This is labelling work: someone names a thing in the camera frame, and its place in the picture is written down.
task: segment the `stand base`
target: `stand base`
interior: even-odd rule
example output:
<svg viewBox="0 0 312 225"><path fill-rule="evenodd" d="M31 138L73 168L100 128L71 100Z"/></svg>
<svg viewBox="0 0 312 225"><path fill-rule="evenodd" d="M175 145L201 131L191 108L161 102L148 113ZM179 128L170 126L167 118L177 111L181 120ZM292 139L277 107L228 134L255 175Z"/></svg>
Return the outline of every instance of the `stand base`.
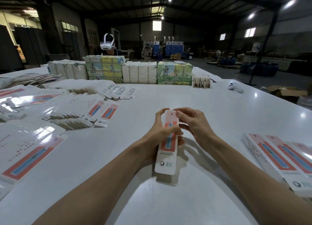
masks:
<svg viewBox="0 0 312 225"><path fill-rule="evenodd" d="M244 83L244 84L250 85L250 86L255 86L255 85L257 85L257 84L252 84L252 83Z"/></svg>

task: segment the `hand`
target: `hand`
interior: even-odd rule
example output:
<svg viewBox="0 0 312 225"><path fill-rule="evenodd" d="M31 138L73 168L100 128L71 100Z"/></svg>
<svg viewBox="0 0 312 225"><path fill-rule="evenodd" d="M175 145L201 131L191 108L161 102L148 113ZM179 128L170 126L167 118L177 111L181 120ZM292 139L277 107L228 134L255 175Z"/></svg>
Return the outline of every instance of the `hand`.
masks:
<svg viewBox="0 0 312 225"><path fill-rule="evenodd" d="M178 125L163 127L161 115L165 113L165 110L169 110L169 108L163 108L156 113L154 125L141 139L143 144L147 146L150 157L154 155L157 146L172 133L178 135L177 137L178 146L185 144L185 141L181 136L183 135L183 132L181 131Z"/></svg>
<svg viewBox="0 0 312 225"><path fill-rule="evenodd" d="M176 108L179 124L182 129L188 130L202 147L209 138L217 137L210 127L203 112L191 108Z"/></svg>

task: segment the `left hand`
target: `left hand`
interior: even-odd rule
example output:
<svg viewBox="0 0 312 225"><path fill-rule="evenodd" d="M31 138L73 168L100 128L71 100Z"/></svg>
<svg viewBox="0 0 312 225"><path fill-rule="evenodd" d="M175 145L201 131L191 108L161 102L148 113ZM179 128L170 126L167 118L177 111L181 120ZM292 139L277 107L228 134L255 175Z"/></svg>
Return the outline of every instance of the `left hand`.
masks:
<svg viewBox="0 0 312 225"><path fill-rule="evenodd" d="M154 125L141 139L147 147L149 157L152 157L154 155L154 153L157 151L155 150L157 149L157 146L172 133L178 135L178 146L185 144L185 141L181 136L183 135L183 132L178 125L163 127L161 115L165 113L165 110L169 110L169 108L163 108L156 113Z"/></svg>

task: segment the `round black logo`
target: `round black logo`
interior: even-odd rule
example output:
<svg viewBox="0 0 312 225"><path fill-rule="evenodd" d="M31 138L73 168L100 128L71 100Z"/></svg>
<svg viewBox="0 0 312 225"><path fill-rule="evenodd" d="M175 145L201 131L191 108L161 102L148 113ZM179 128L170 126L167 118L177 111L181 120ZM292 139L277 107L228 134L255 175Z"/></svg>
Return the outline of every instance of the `round black logo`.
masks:
<svg viewBox="0 0 312 225"><path fill-rule="evenodd" d="M298 182L293 182L293 184L294 184L296 187L301 187L300 183L298 183Z"/></svg>

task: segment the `black hair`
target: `black hair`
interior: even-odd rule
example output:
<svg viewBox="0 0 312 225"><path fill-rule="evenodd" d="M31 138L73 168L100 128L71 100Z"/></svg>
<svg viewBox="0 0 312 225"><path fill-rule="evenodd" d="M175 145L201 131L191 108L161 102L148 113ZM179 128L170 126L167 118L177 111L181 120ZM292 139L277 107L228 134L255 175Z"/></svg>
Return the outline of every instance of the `black hair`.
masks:
<svg viewBox="0 0 312 225"><path fill-rule="evenodd" d="M106 42L112 42L113 39L114 39L114 38L113 38L113 36L112 36L111 34L107 34L107 35L106 35L106 40L105 40L105 41L106 41Z"/></svg>

